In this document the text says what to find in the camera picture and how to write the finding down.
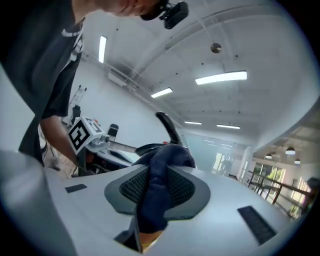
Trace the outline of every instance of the headset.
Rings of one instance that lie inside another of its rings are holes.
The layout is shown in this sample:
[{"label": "headset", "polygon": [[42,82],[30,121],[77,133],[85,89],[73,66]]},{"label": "headset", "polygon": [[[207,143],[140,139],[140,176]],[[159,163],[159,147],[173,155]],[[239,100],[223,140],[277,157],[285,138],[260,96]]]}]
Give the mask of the headset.
[{"label": "headset", "polygon": [[179,2],[176,5],[169,3],[168,0],[159,1],[150,13],[141,15],[144,21],[151,21],[159,17],[164,21],[167,30],[173,29],[178,23],[189,15],[189,8],[186,2]]}]

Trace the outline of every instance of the black slot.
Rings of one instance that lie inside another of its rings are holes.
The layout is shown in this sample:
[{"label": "black slot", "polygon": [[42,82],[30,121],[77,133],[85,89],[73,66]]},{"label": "black slot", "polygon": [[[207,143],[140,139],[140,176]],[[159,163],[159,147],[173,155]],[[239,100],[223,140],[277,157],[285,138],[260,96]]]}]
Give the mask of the black slot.
[{"label": "black slot", "polygon": [[72,193],[72,192],[76,192],[76,191],[79,191],[79,190],[83,190],[87,188],[86,185],[84,184],[78,184],[78,185],[74,185],[74,186],[68,186],[65,188],[65,190],[68,192],[68,193]]},{"label": "black slot", "polygon": [[260,245],[277,234],[252,206],[237,210]]}]

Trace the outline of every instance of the towel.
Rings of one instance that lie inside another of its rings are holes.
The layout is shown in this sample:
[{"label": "towel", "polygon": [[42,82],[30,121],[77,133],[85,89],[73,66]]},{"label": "towel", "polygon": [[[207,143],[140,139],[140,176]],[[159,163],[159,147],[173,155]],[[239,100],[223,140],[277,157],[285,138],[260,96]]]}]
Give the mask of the towel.
[{"label": "towel", "polygon": [[148,188],[140,207],[137,209],[139,230],[146,234],[163,231],[167,226],[164,214],[173,207],[167,189],[166,166],[195,168],[195,160],[186,148],[176,144],[168,144],[148,152],[133,165],[150,166]]}]

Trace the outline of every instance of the man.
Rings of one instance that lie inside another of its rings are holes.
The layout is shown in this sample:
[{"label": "man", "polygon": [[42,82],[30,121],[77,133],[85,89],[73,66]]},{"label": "man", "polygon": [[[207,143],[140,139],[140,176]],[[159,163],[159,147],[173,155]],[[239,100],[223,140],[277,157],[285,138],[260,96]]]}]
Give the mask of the man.
[{"label": "man", "polygon": [[[76,164],[76,156],[59,117],[68,115],[71,87],[83,49],[85,16],[97,10],[117,16],[147,14],[158,1],[36,0],[6,3],[7,13],[1,17],[5,28],[1,31],[0,61],[12,84],[35,114],[20,145],[21,152],[42,163],[38,136],[40,124],[47,141]],[[19,113],[13,111],[12,118],[19,118]]]}]

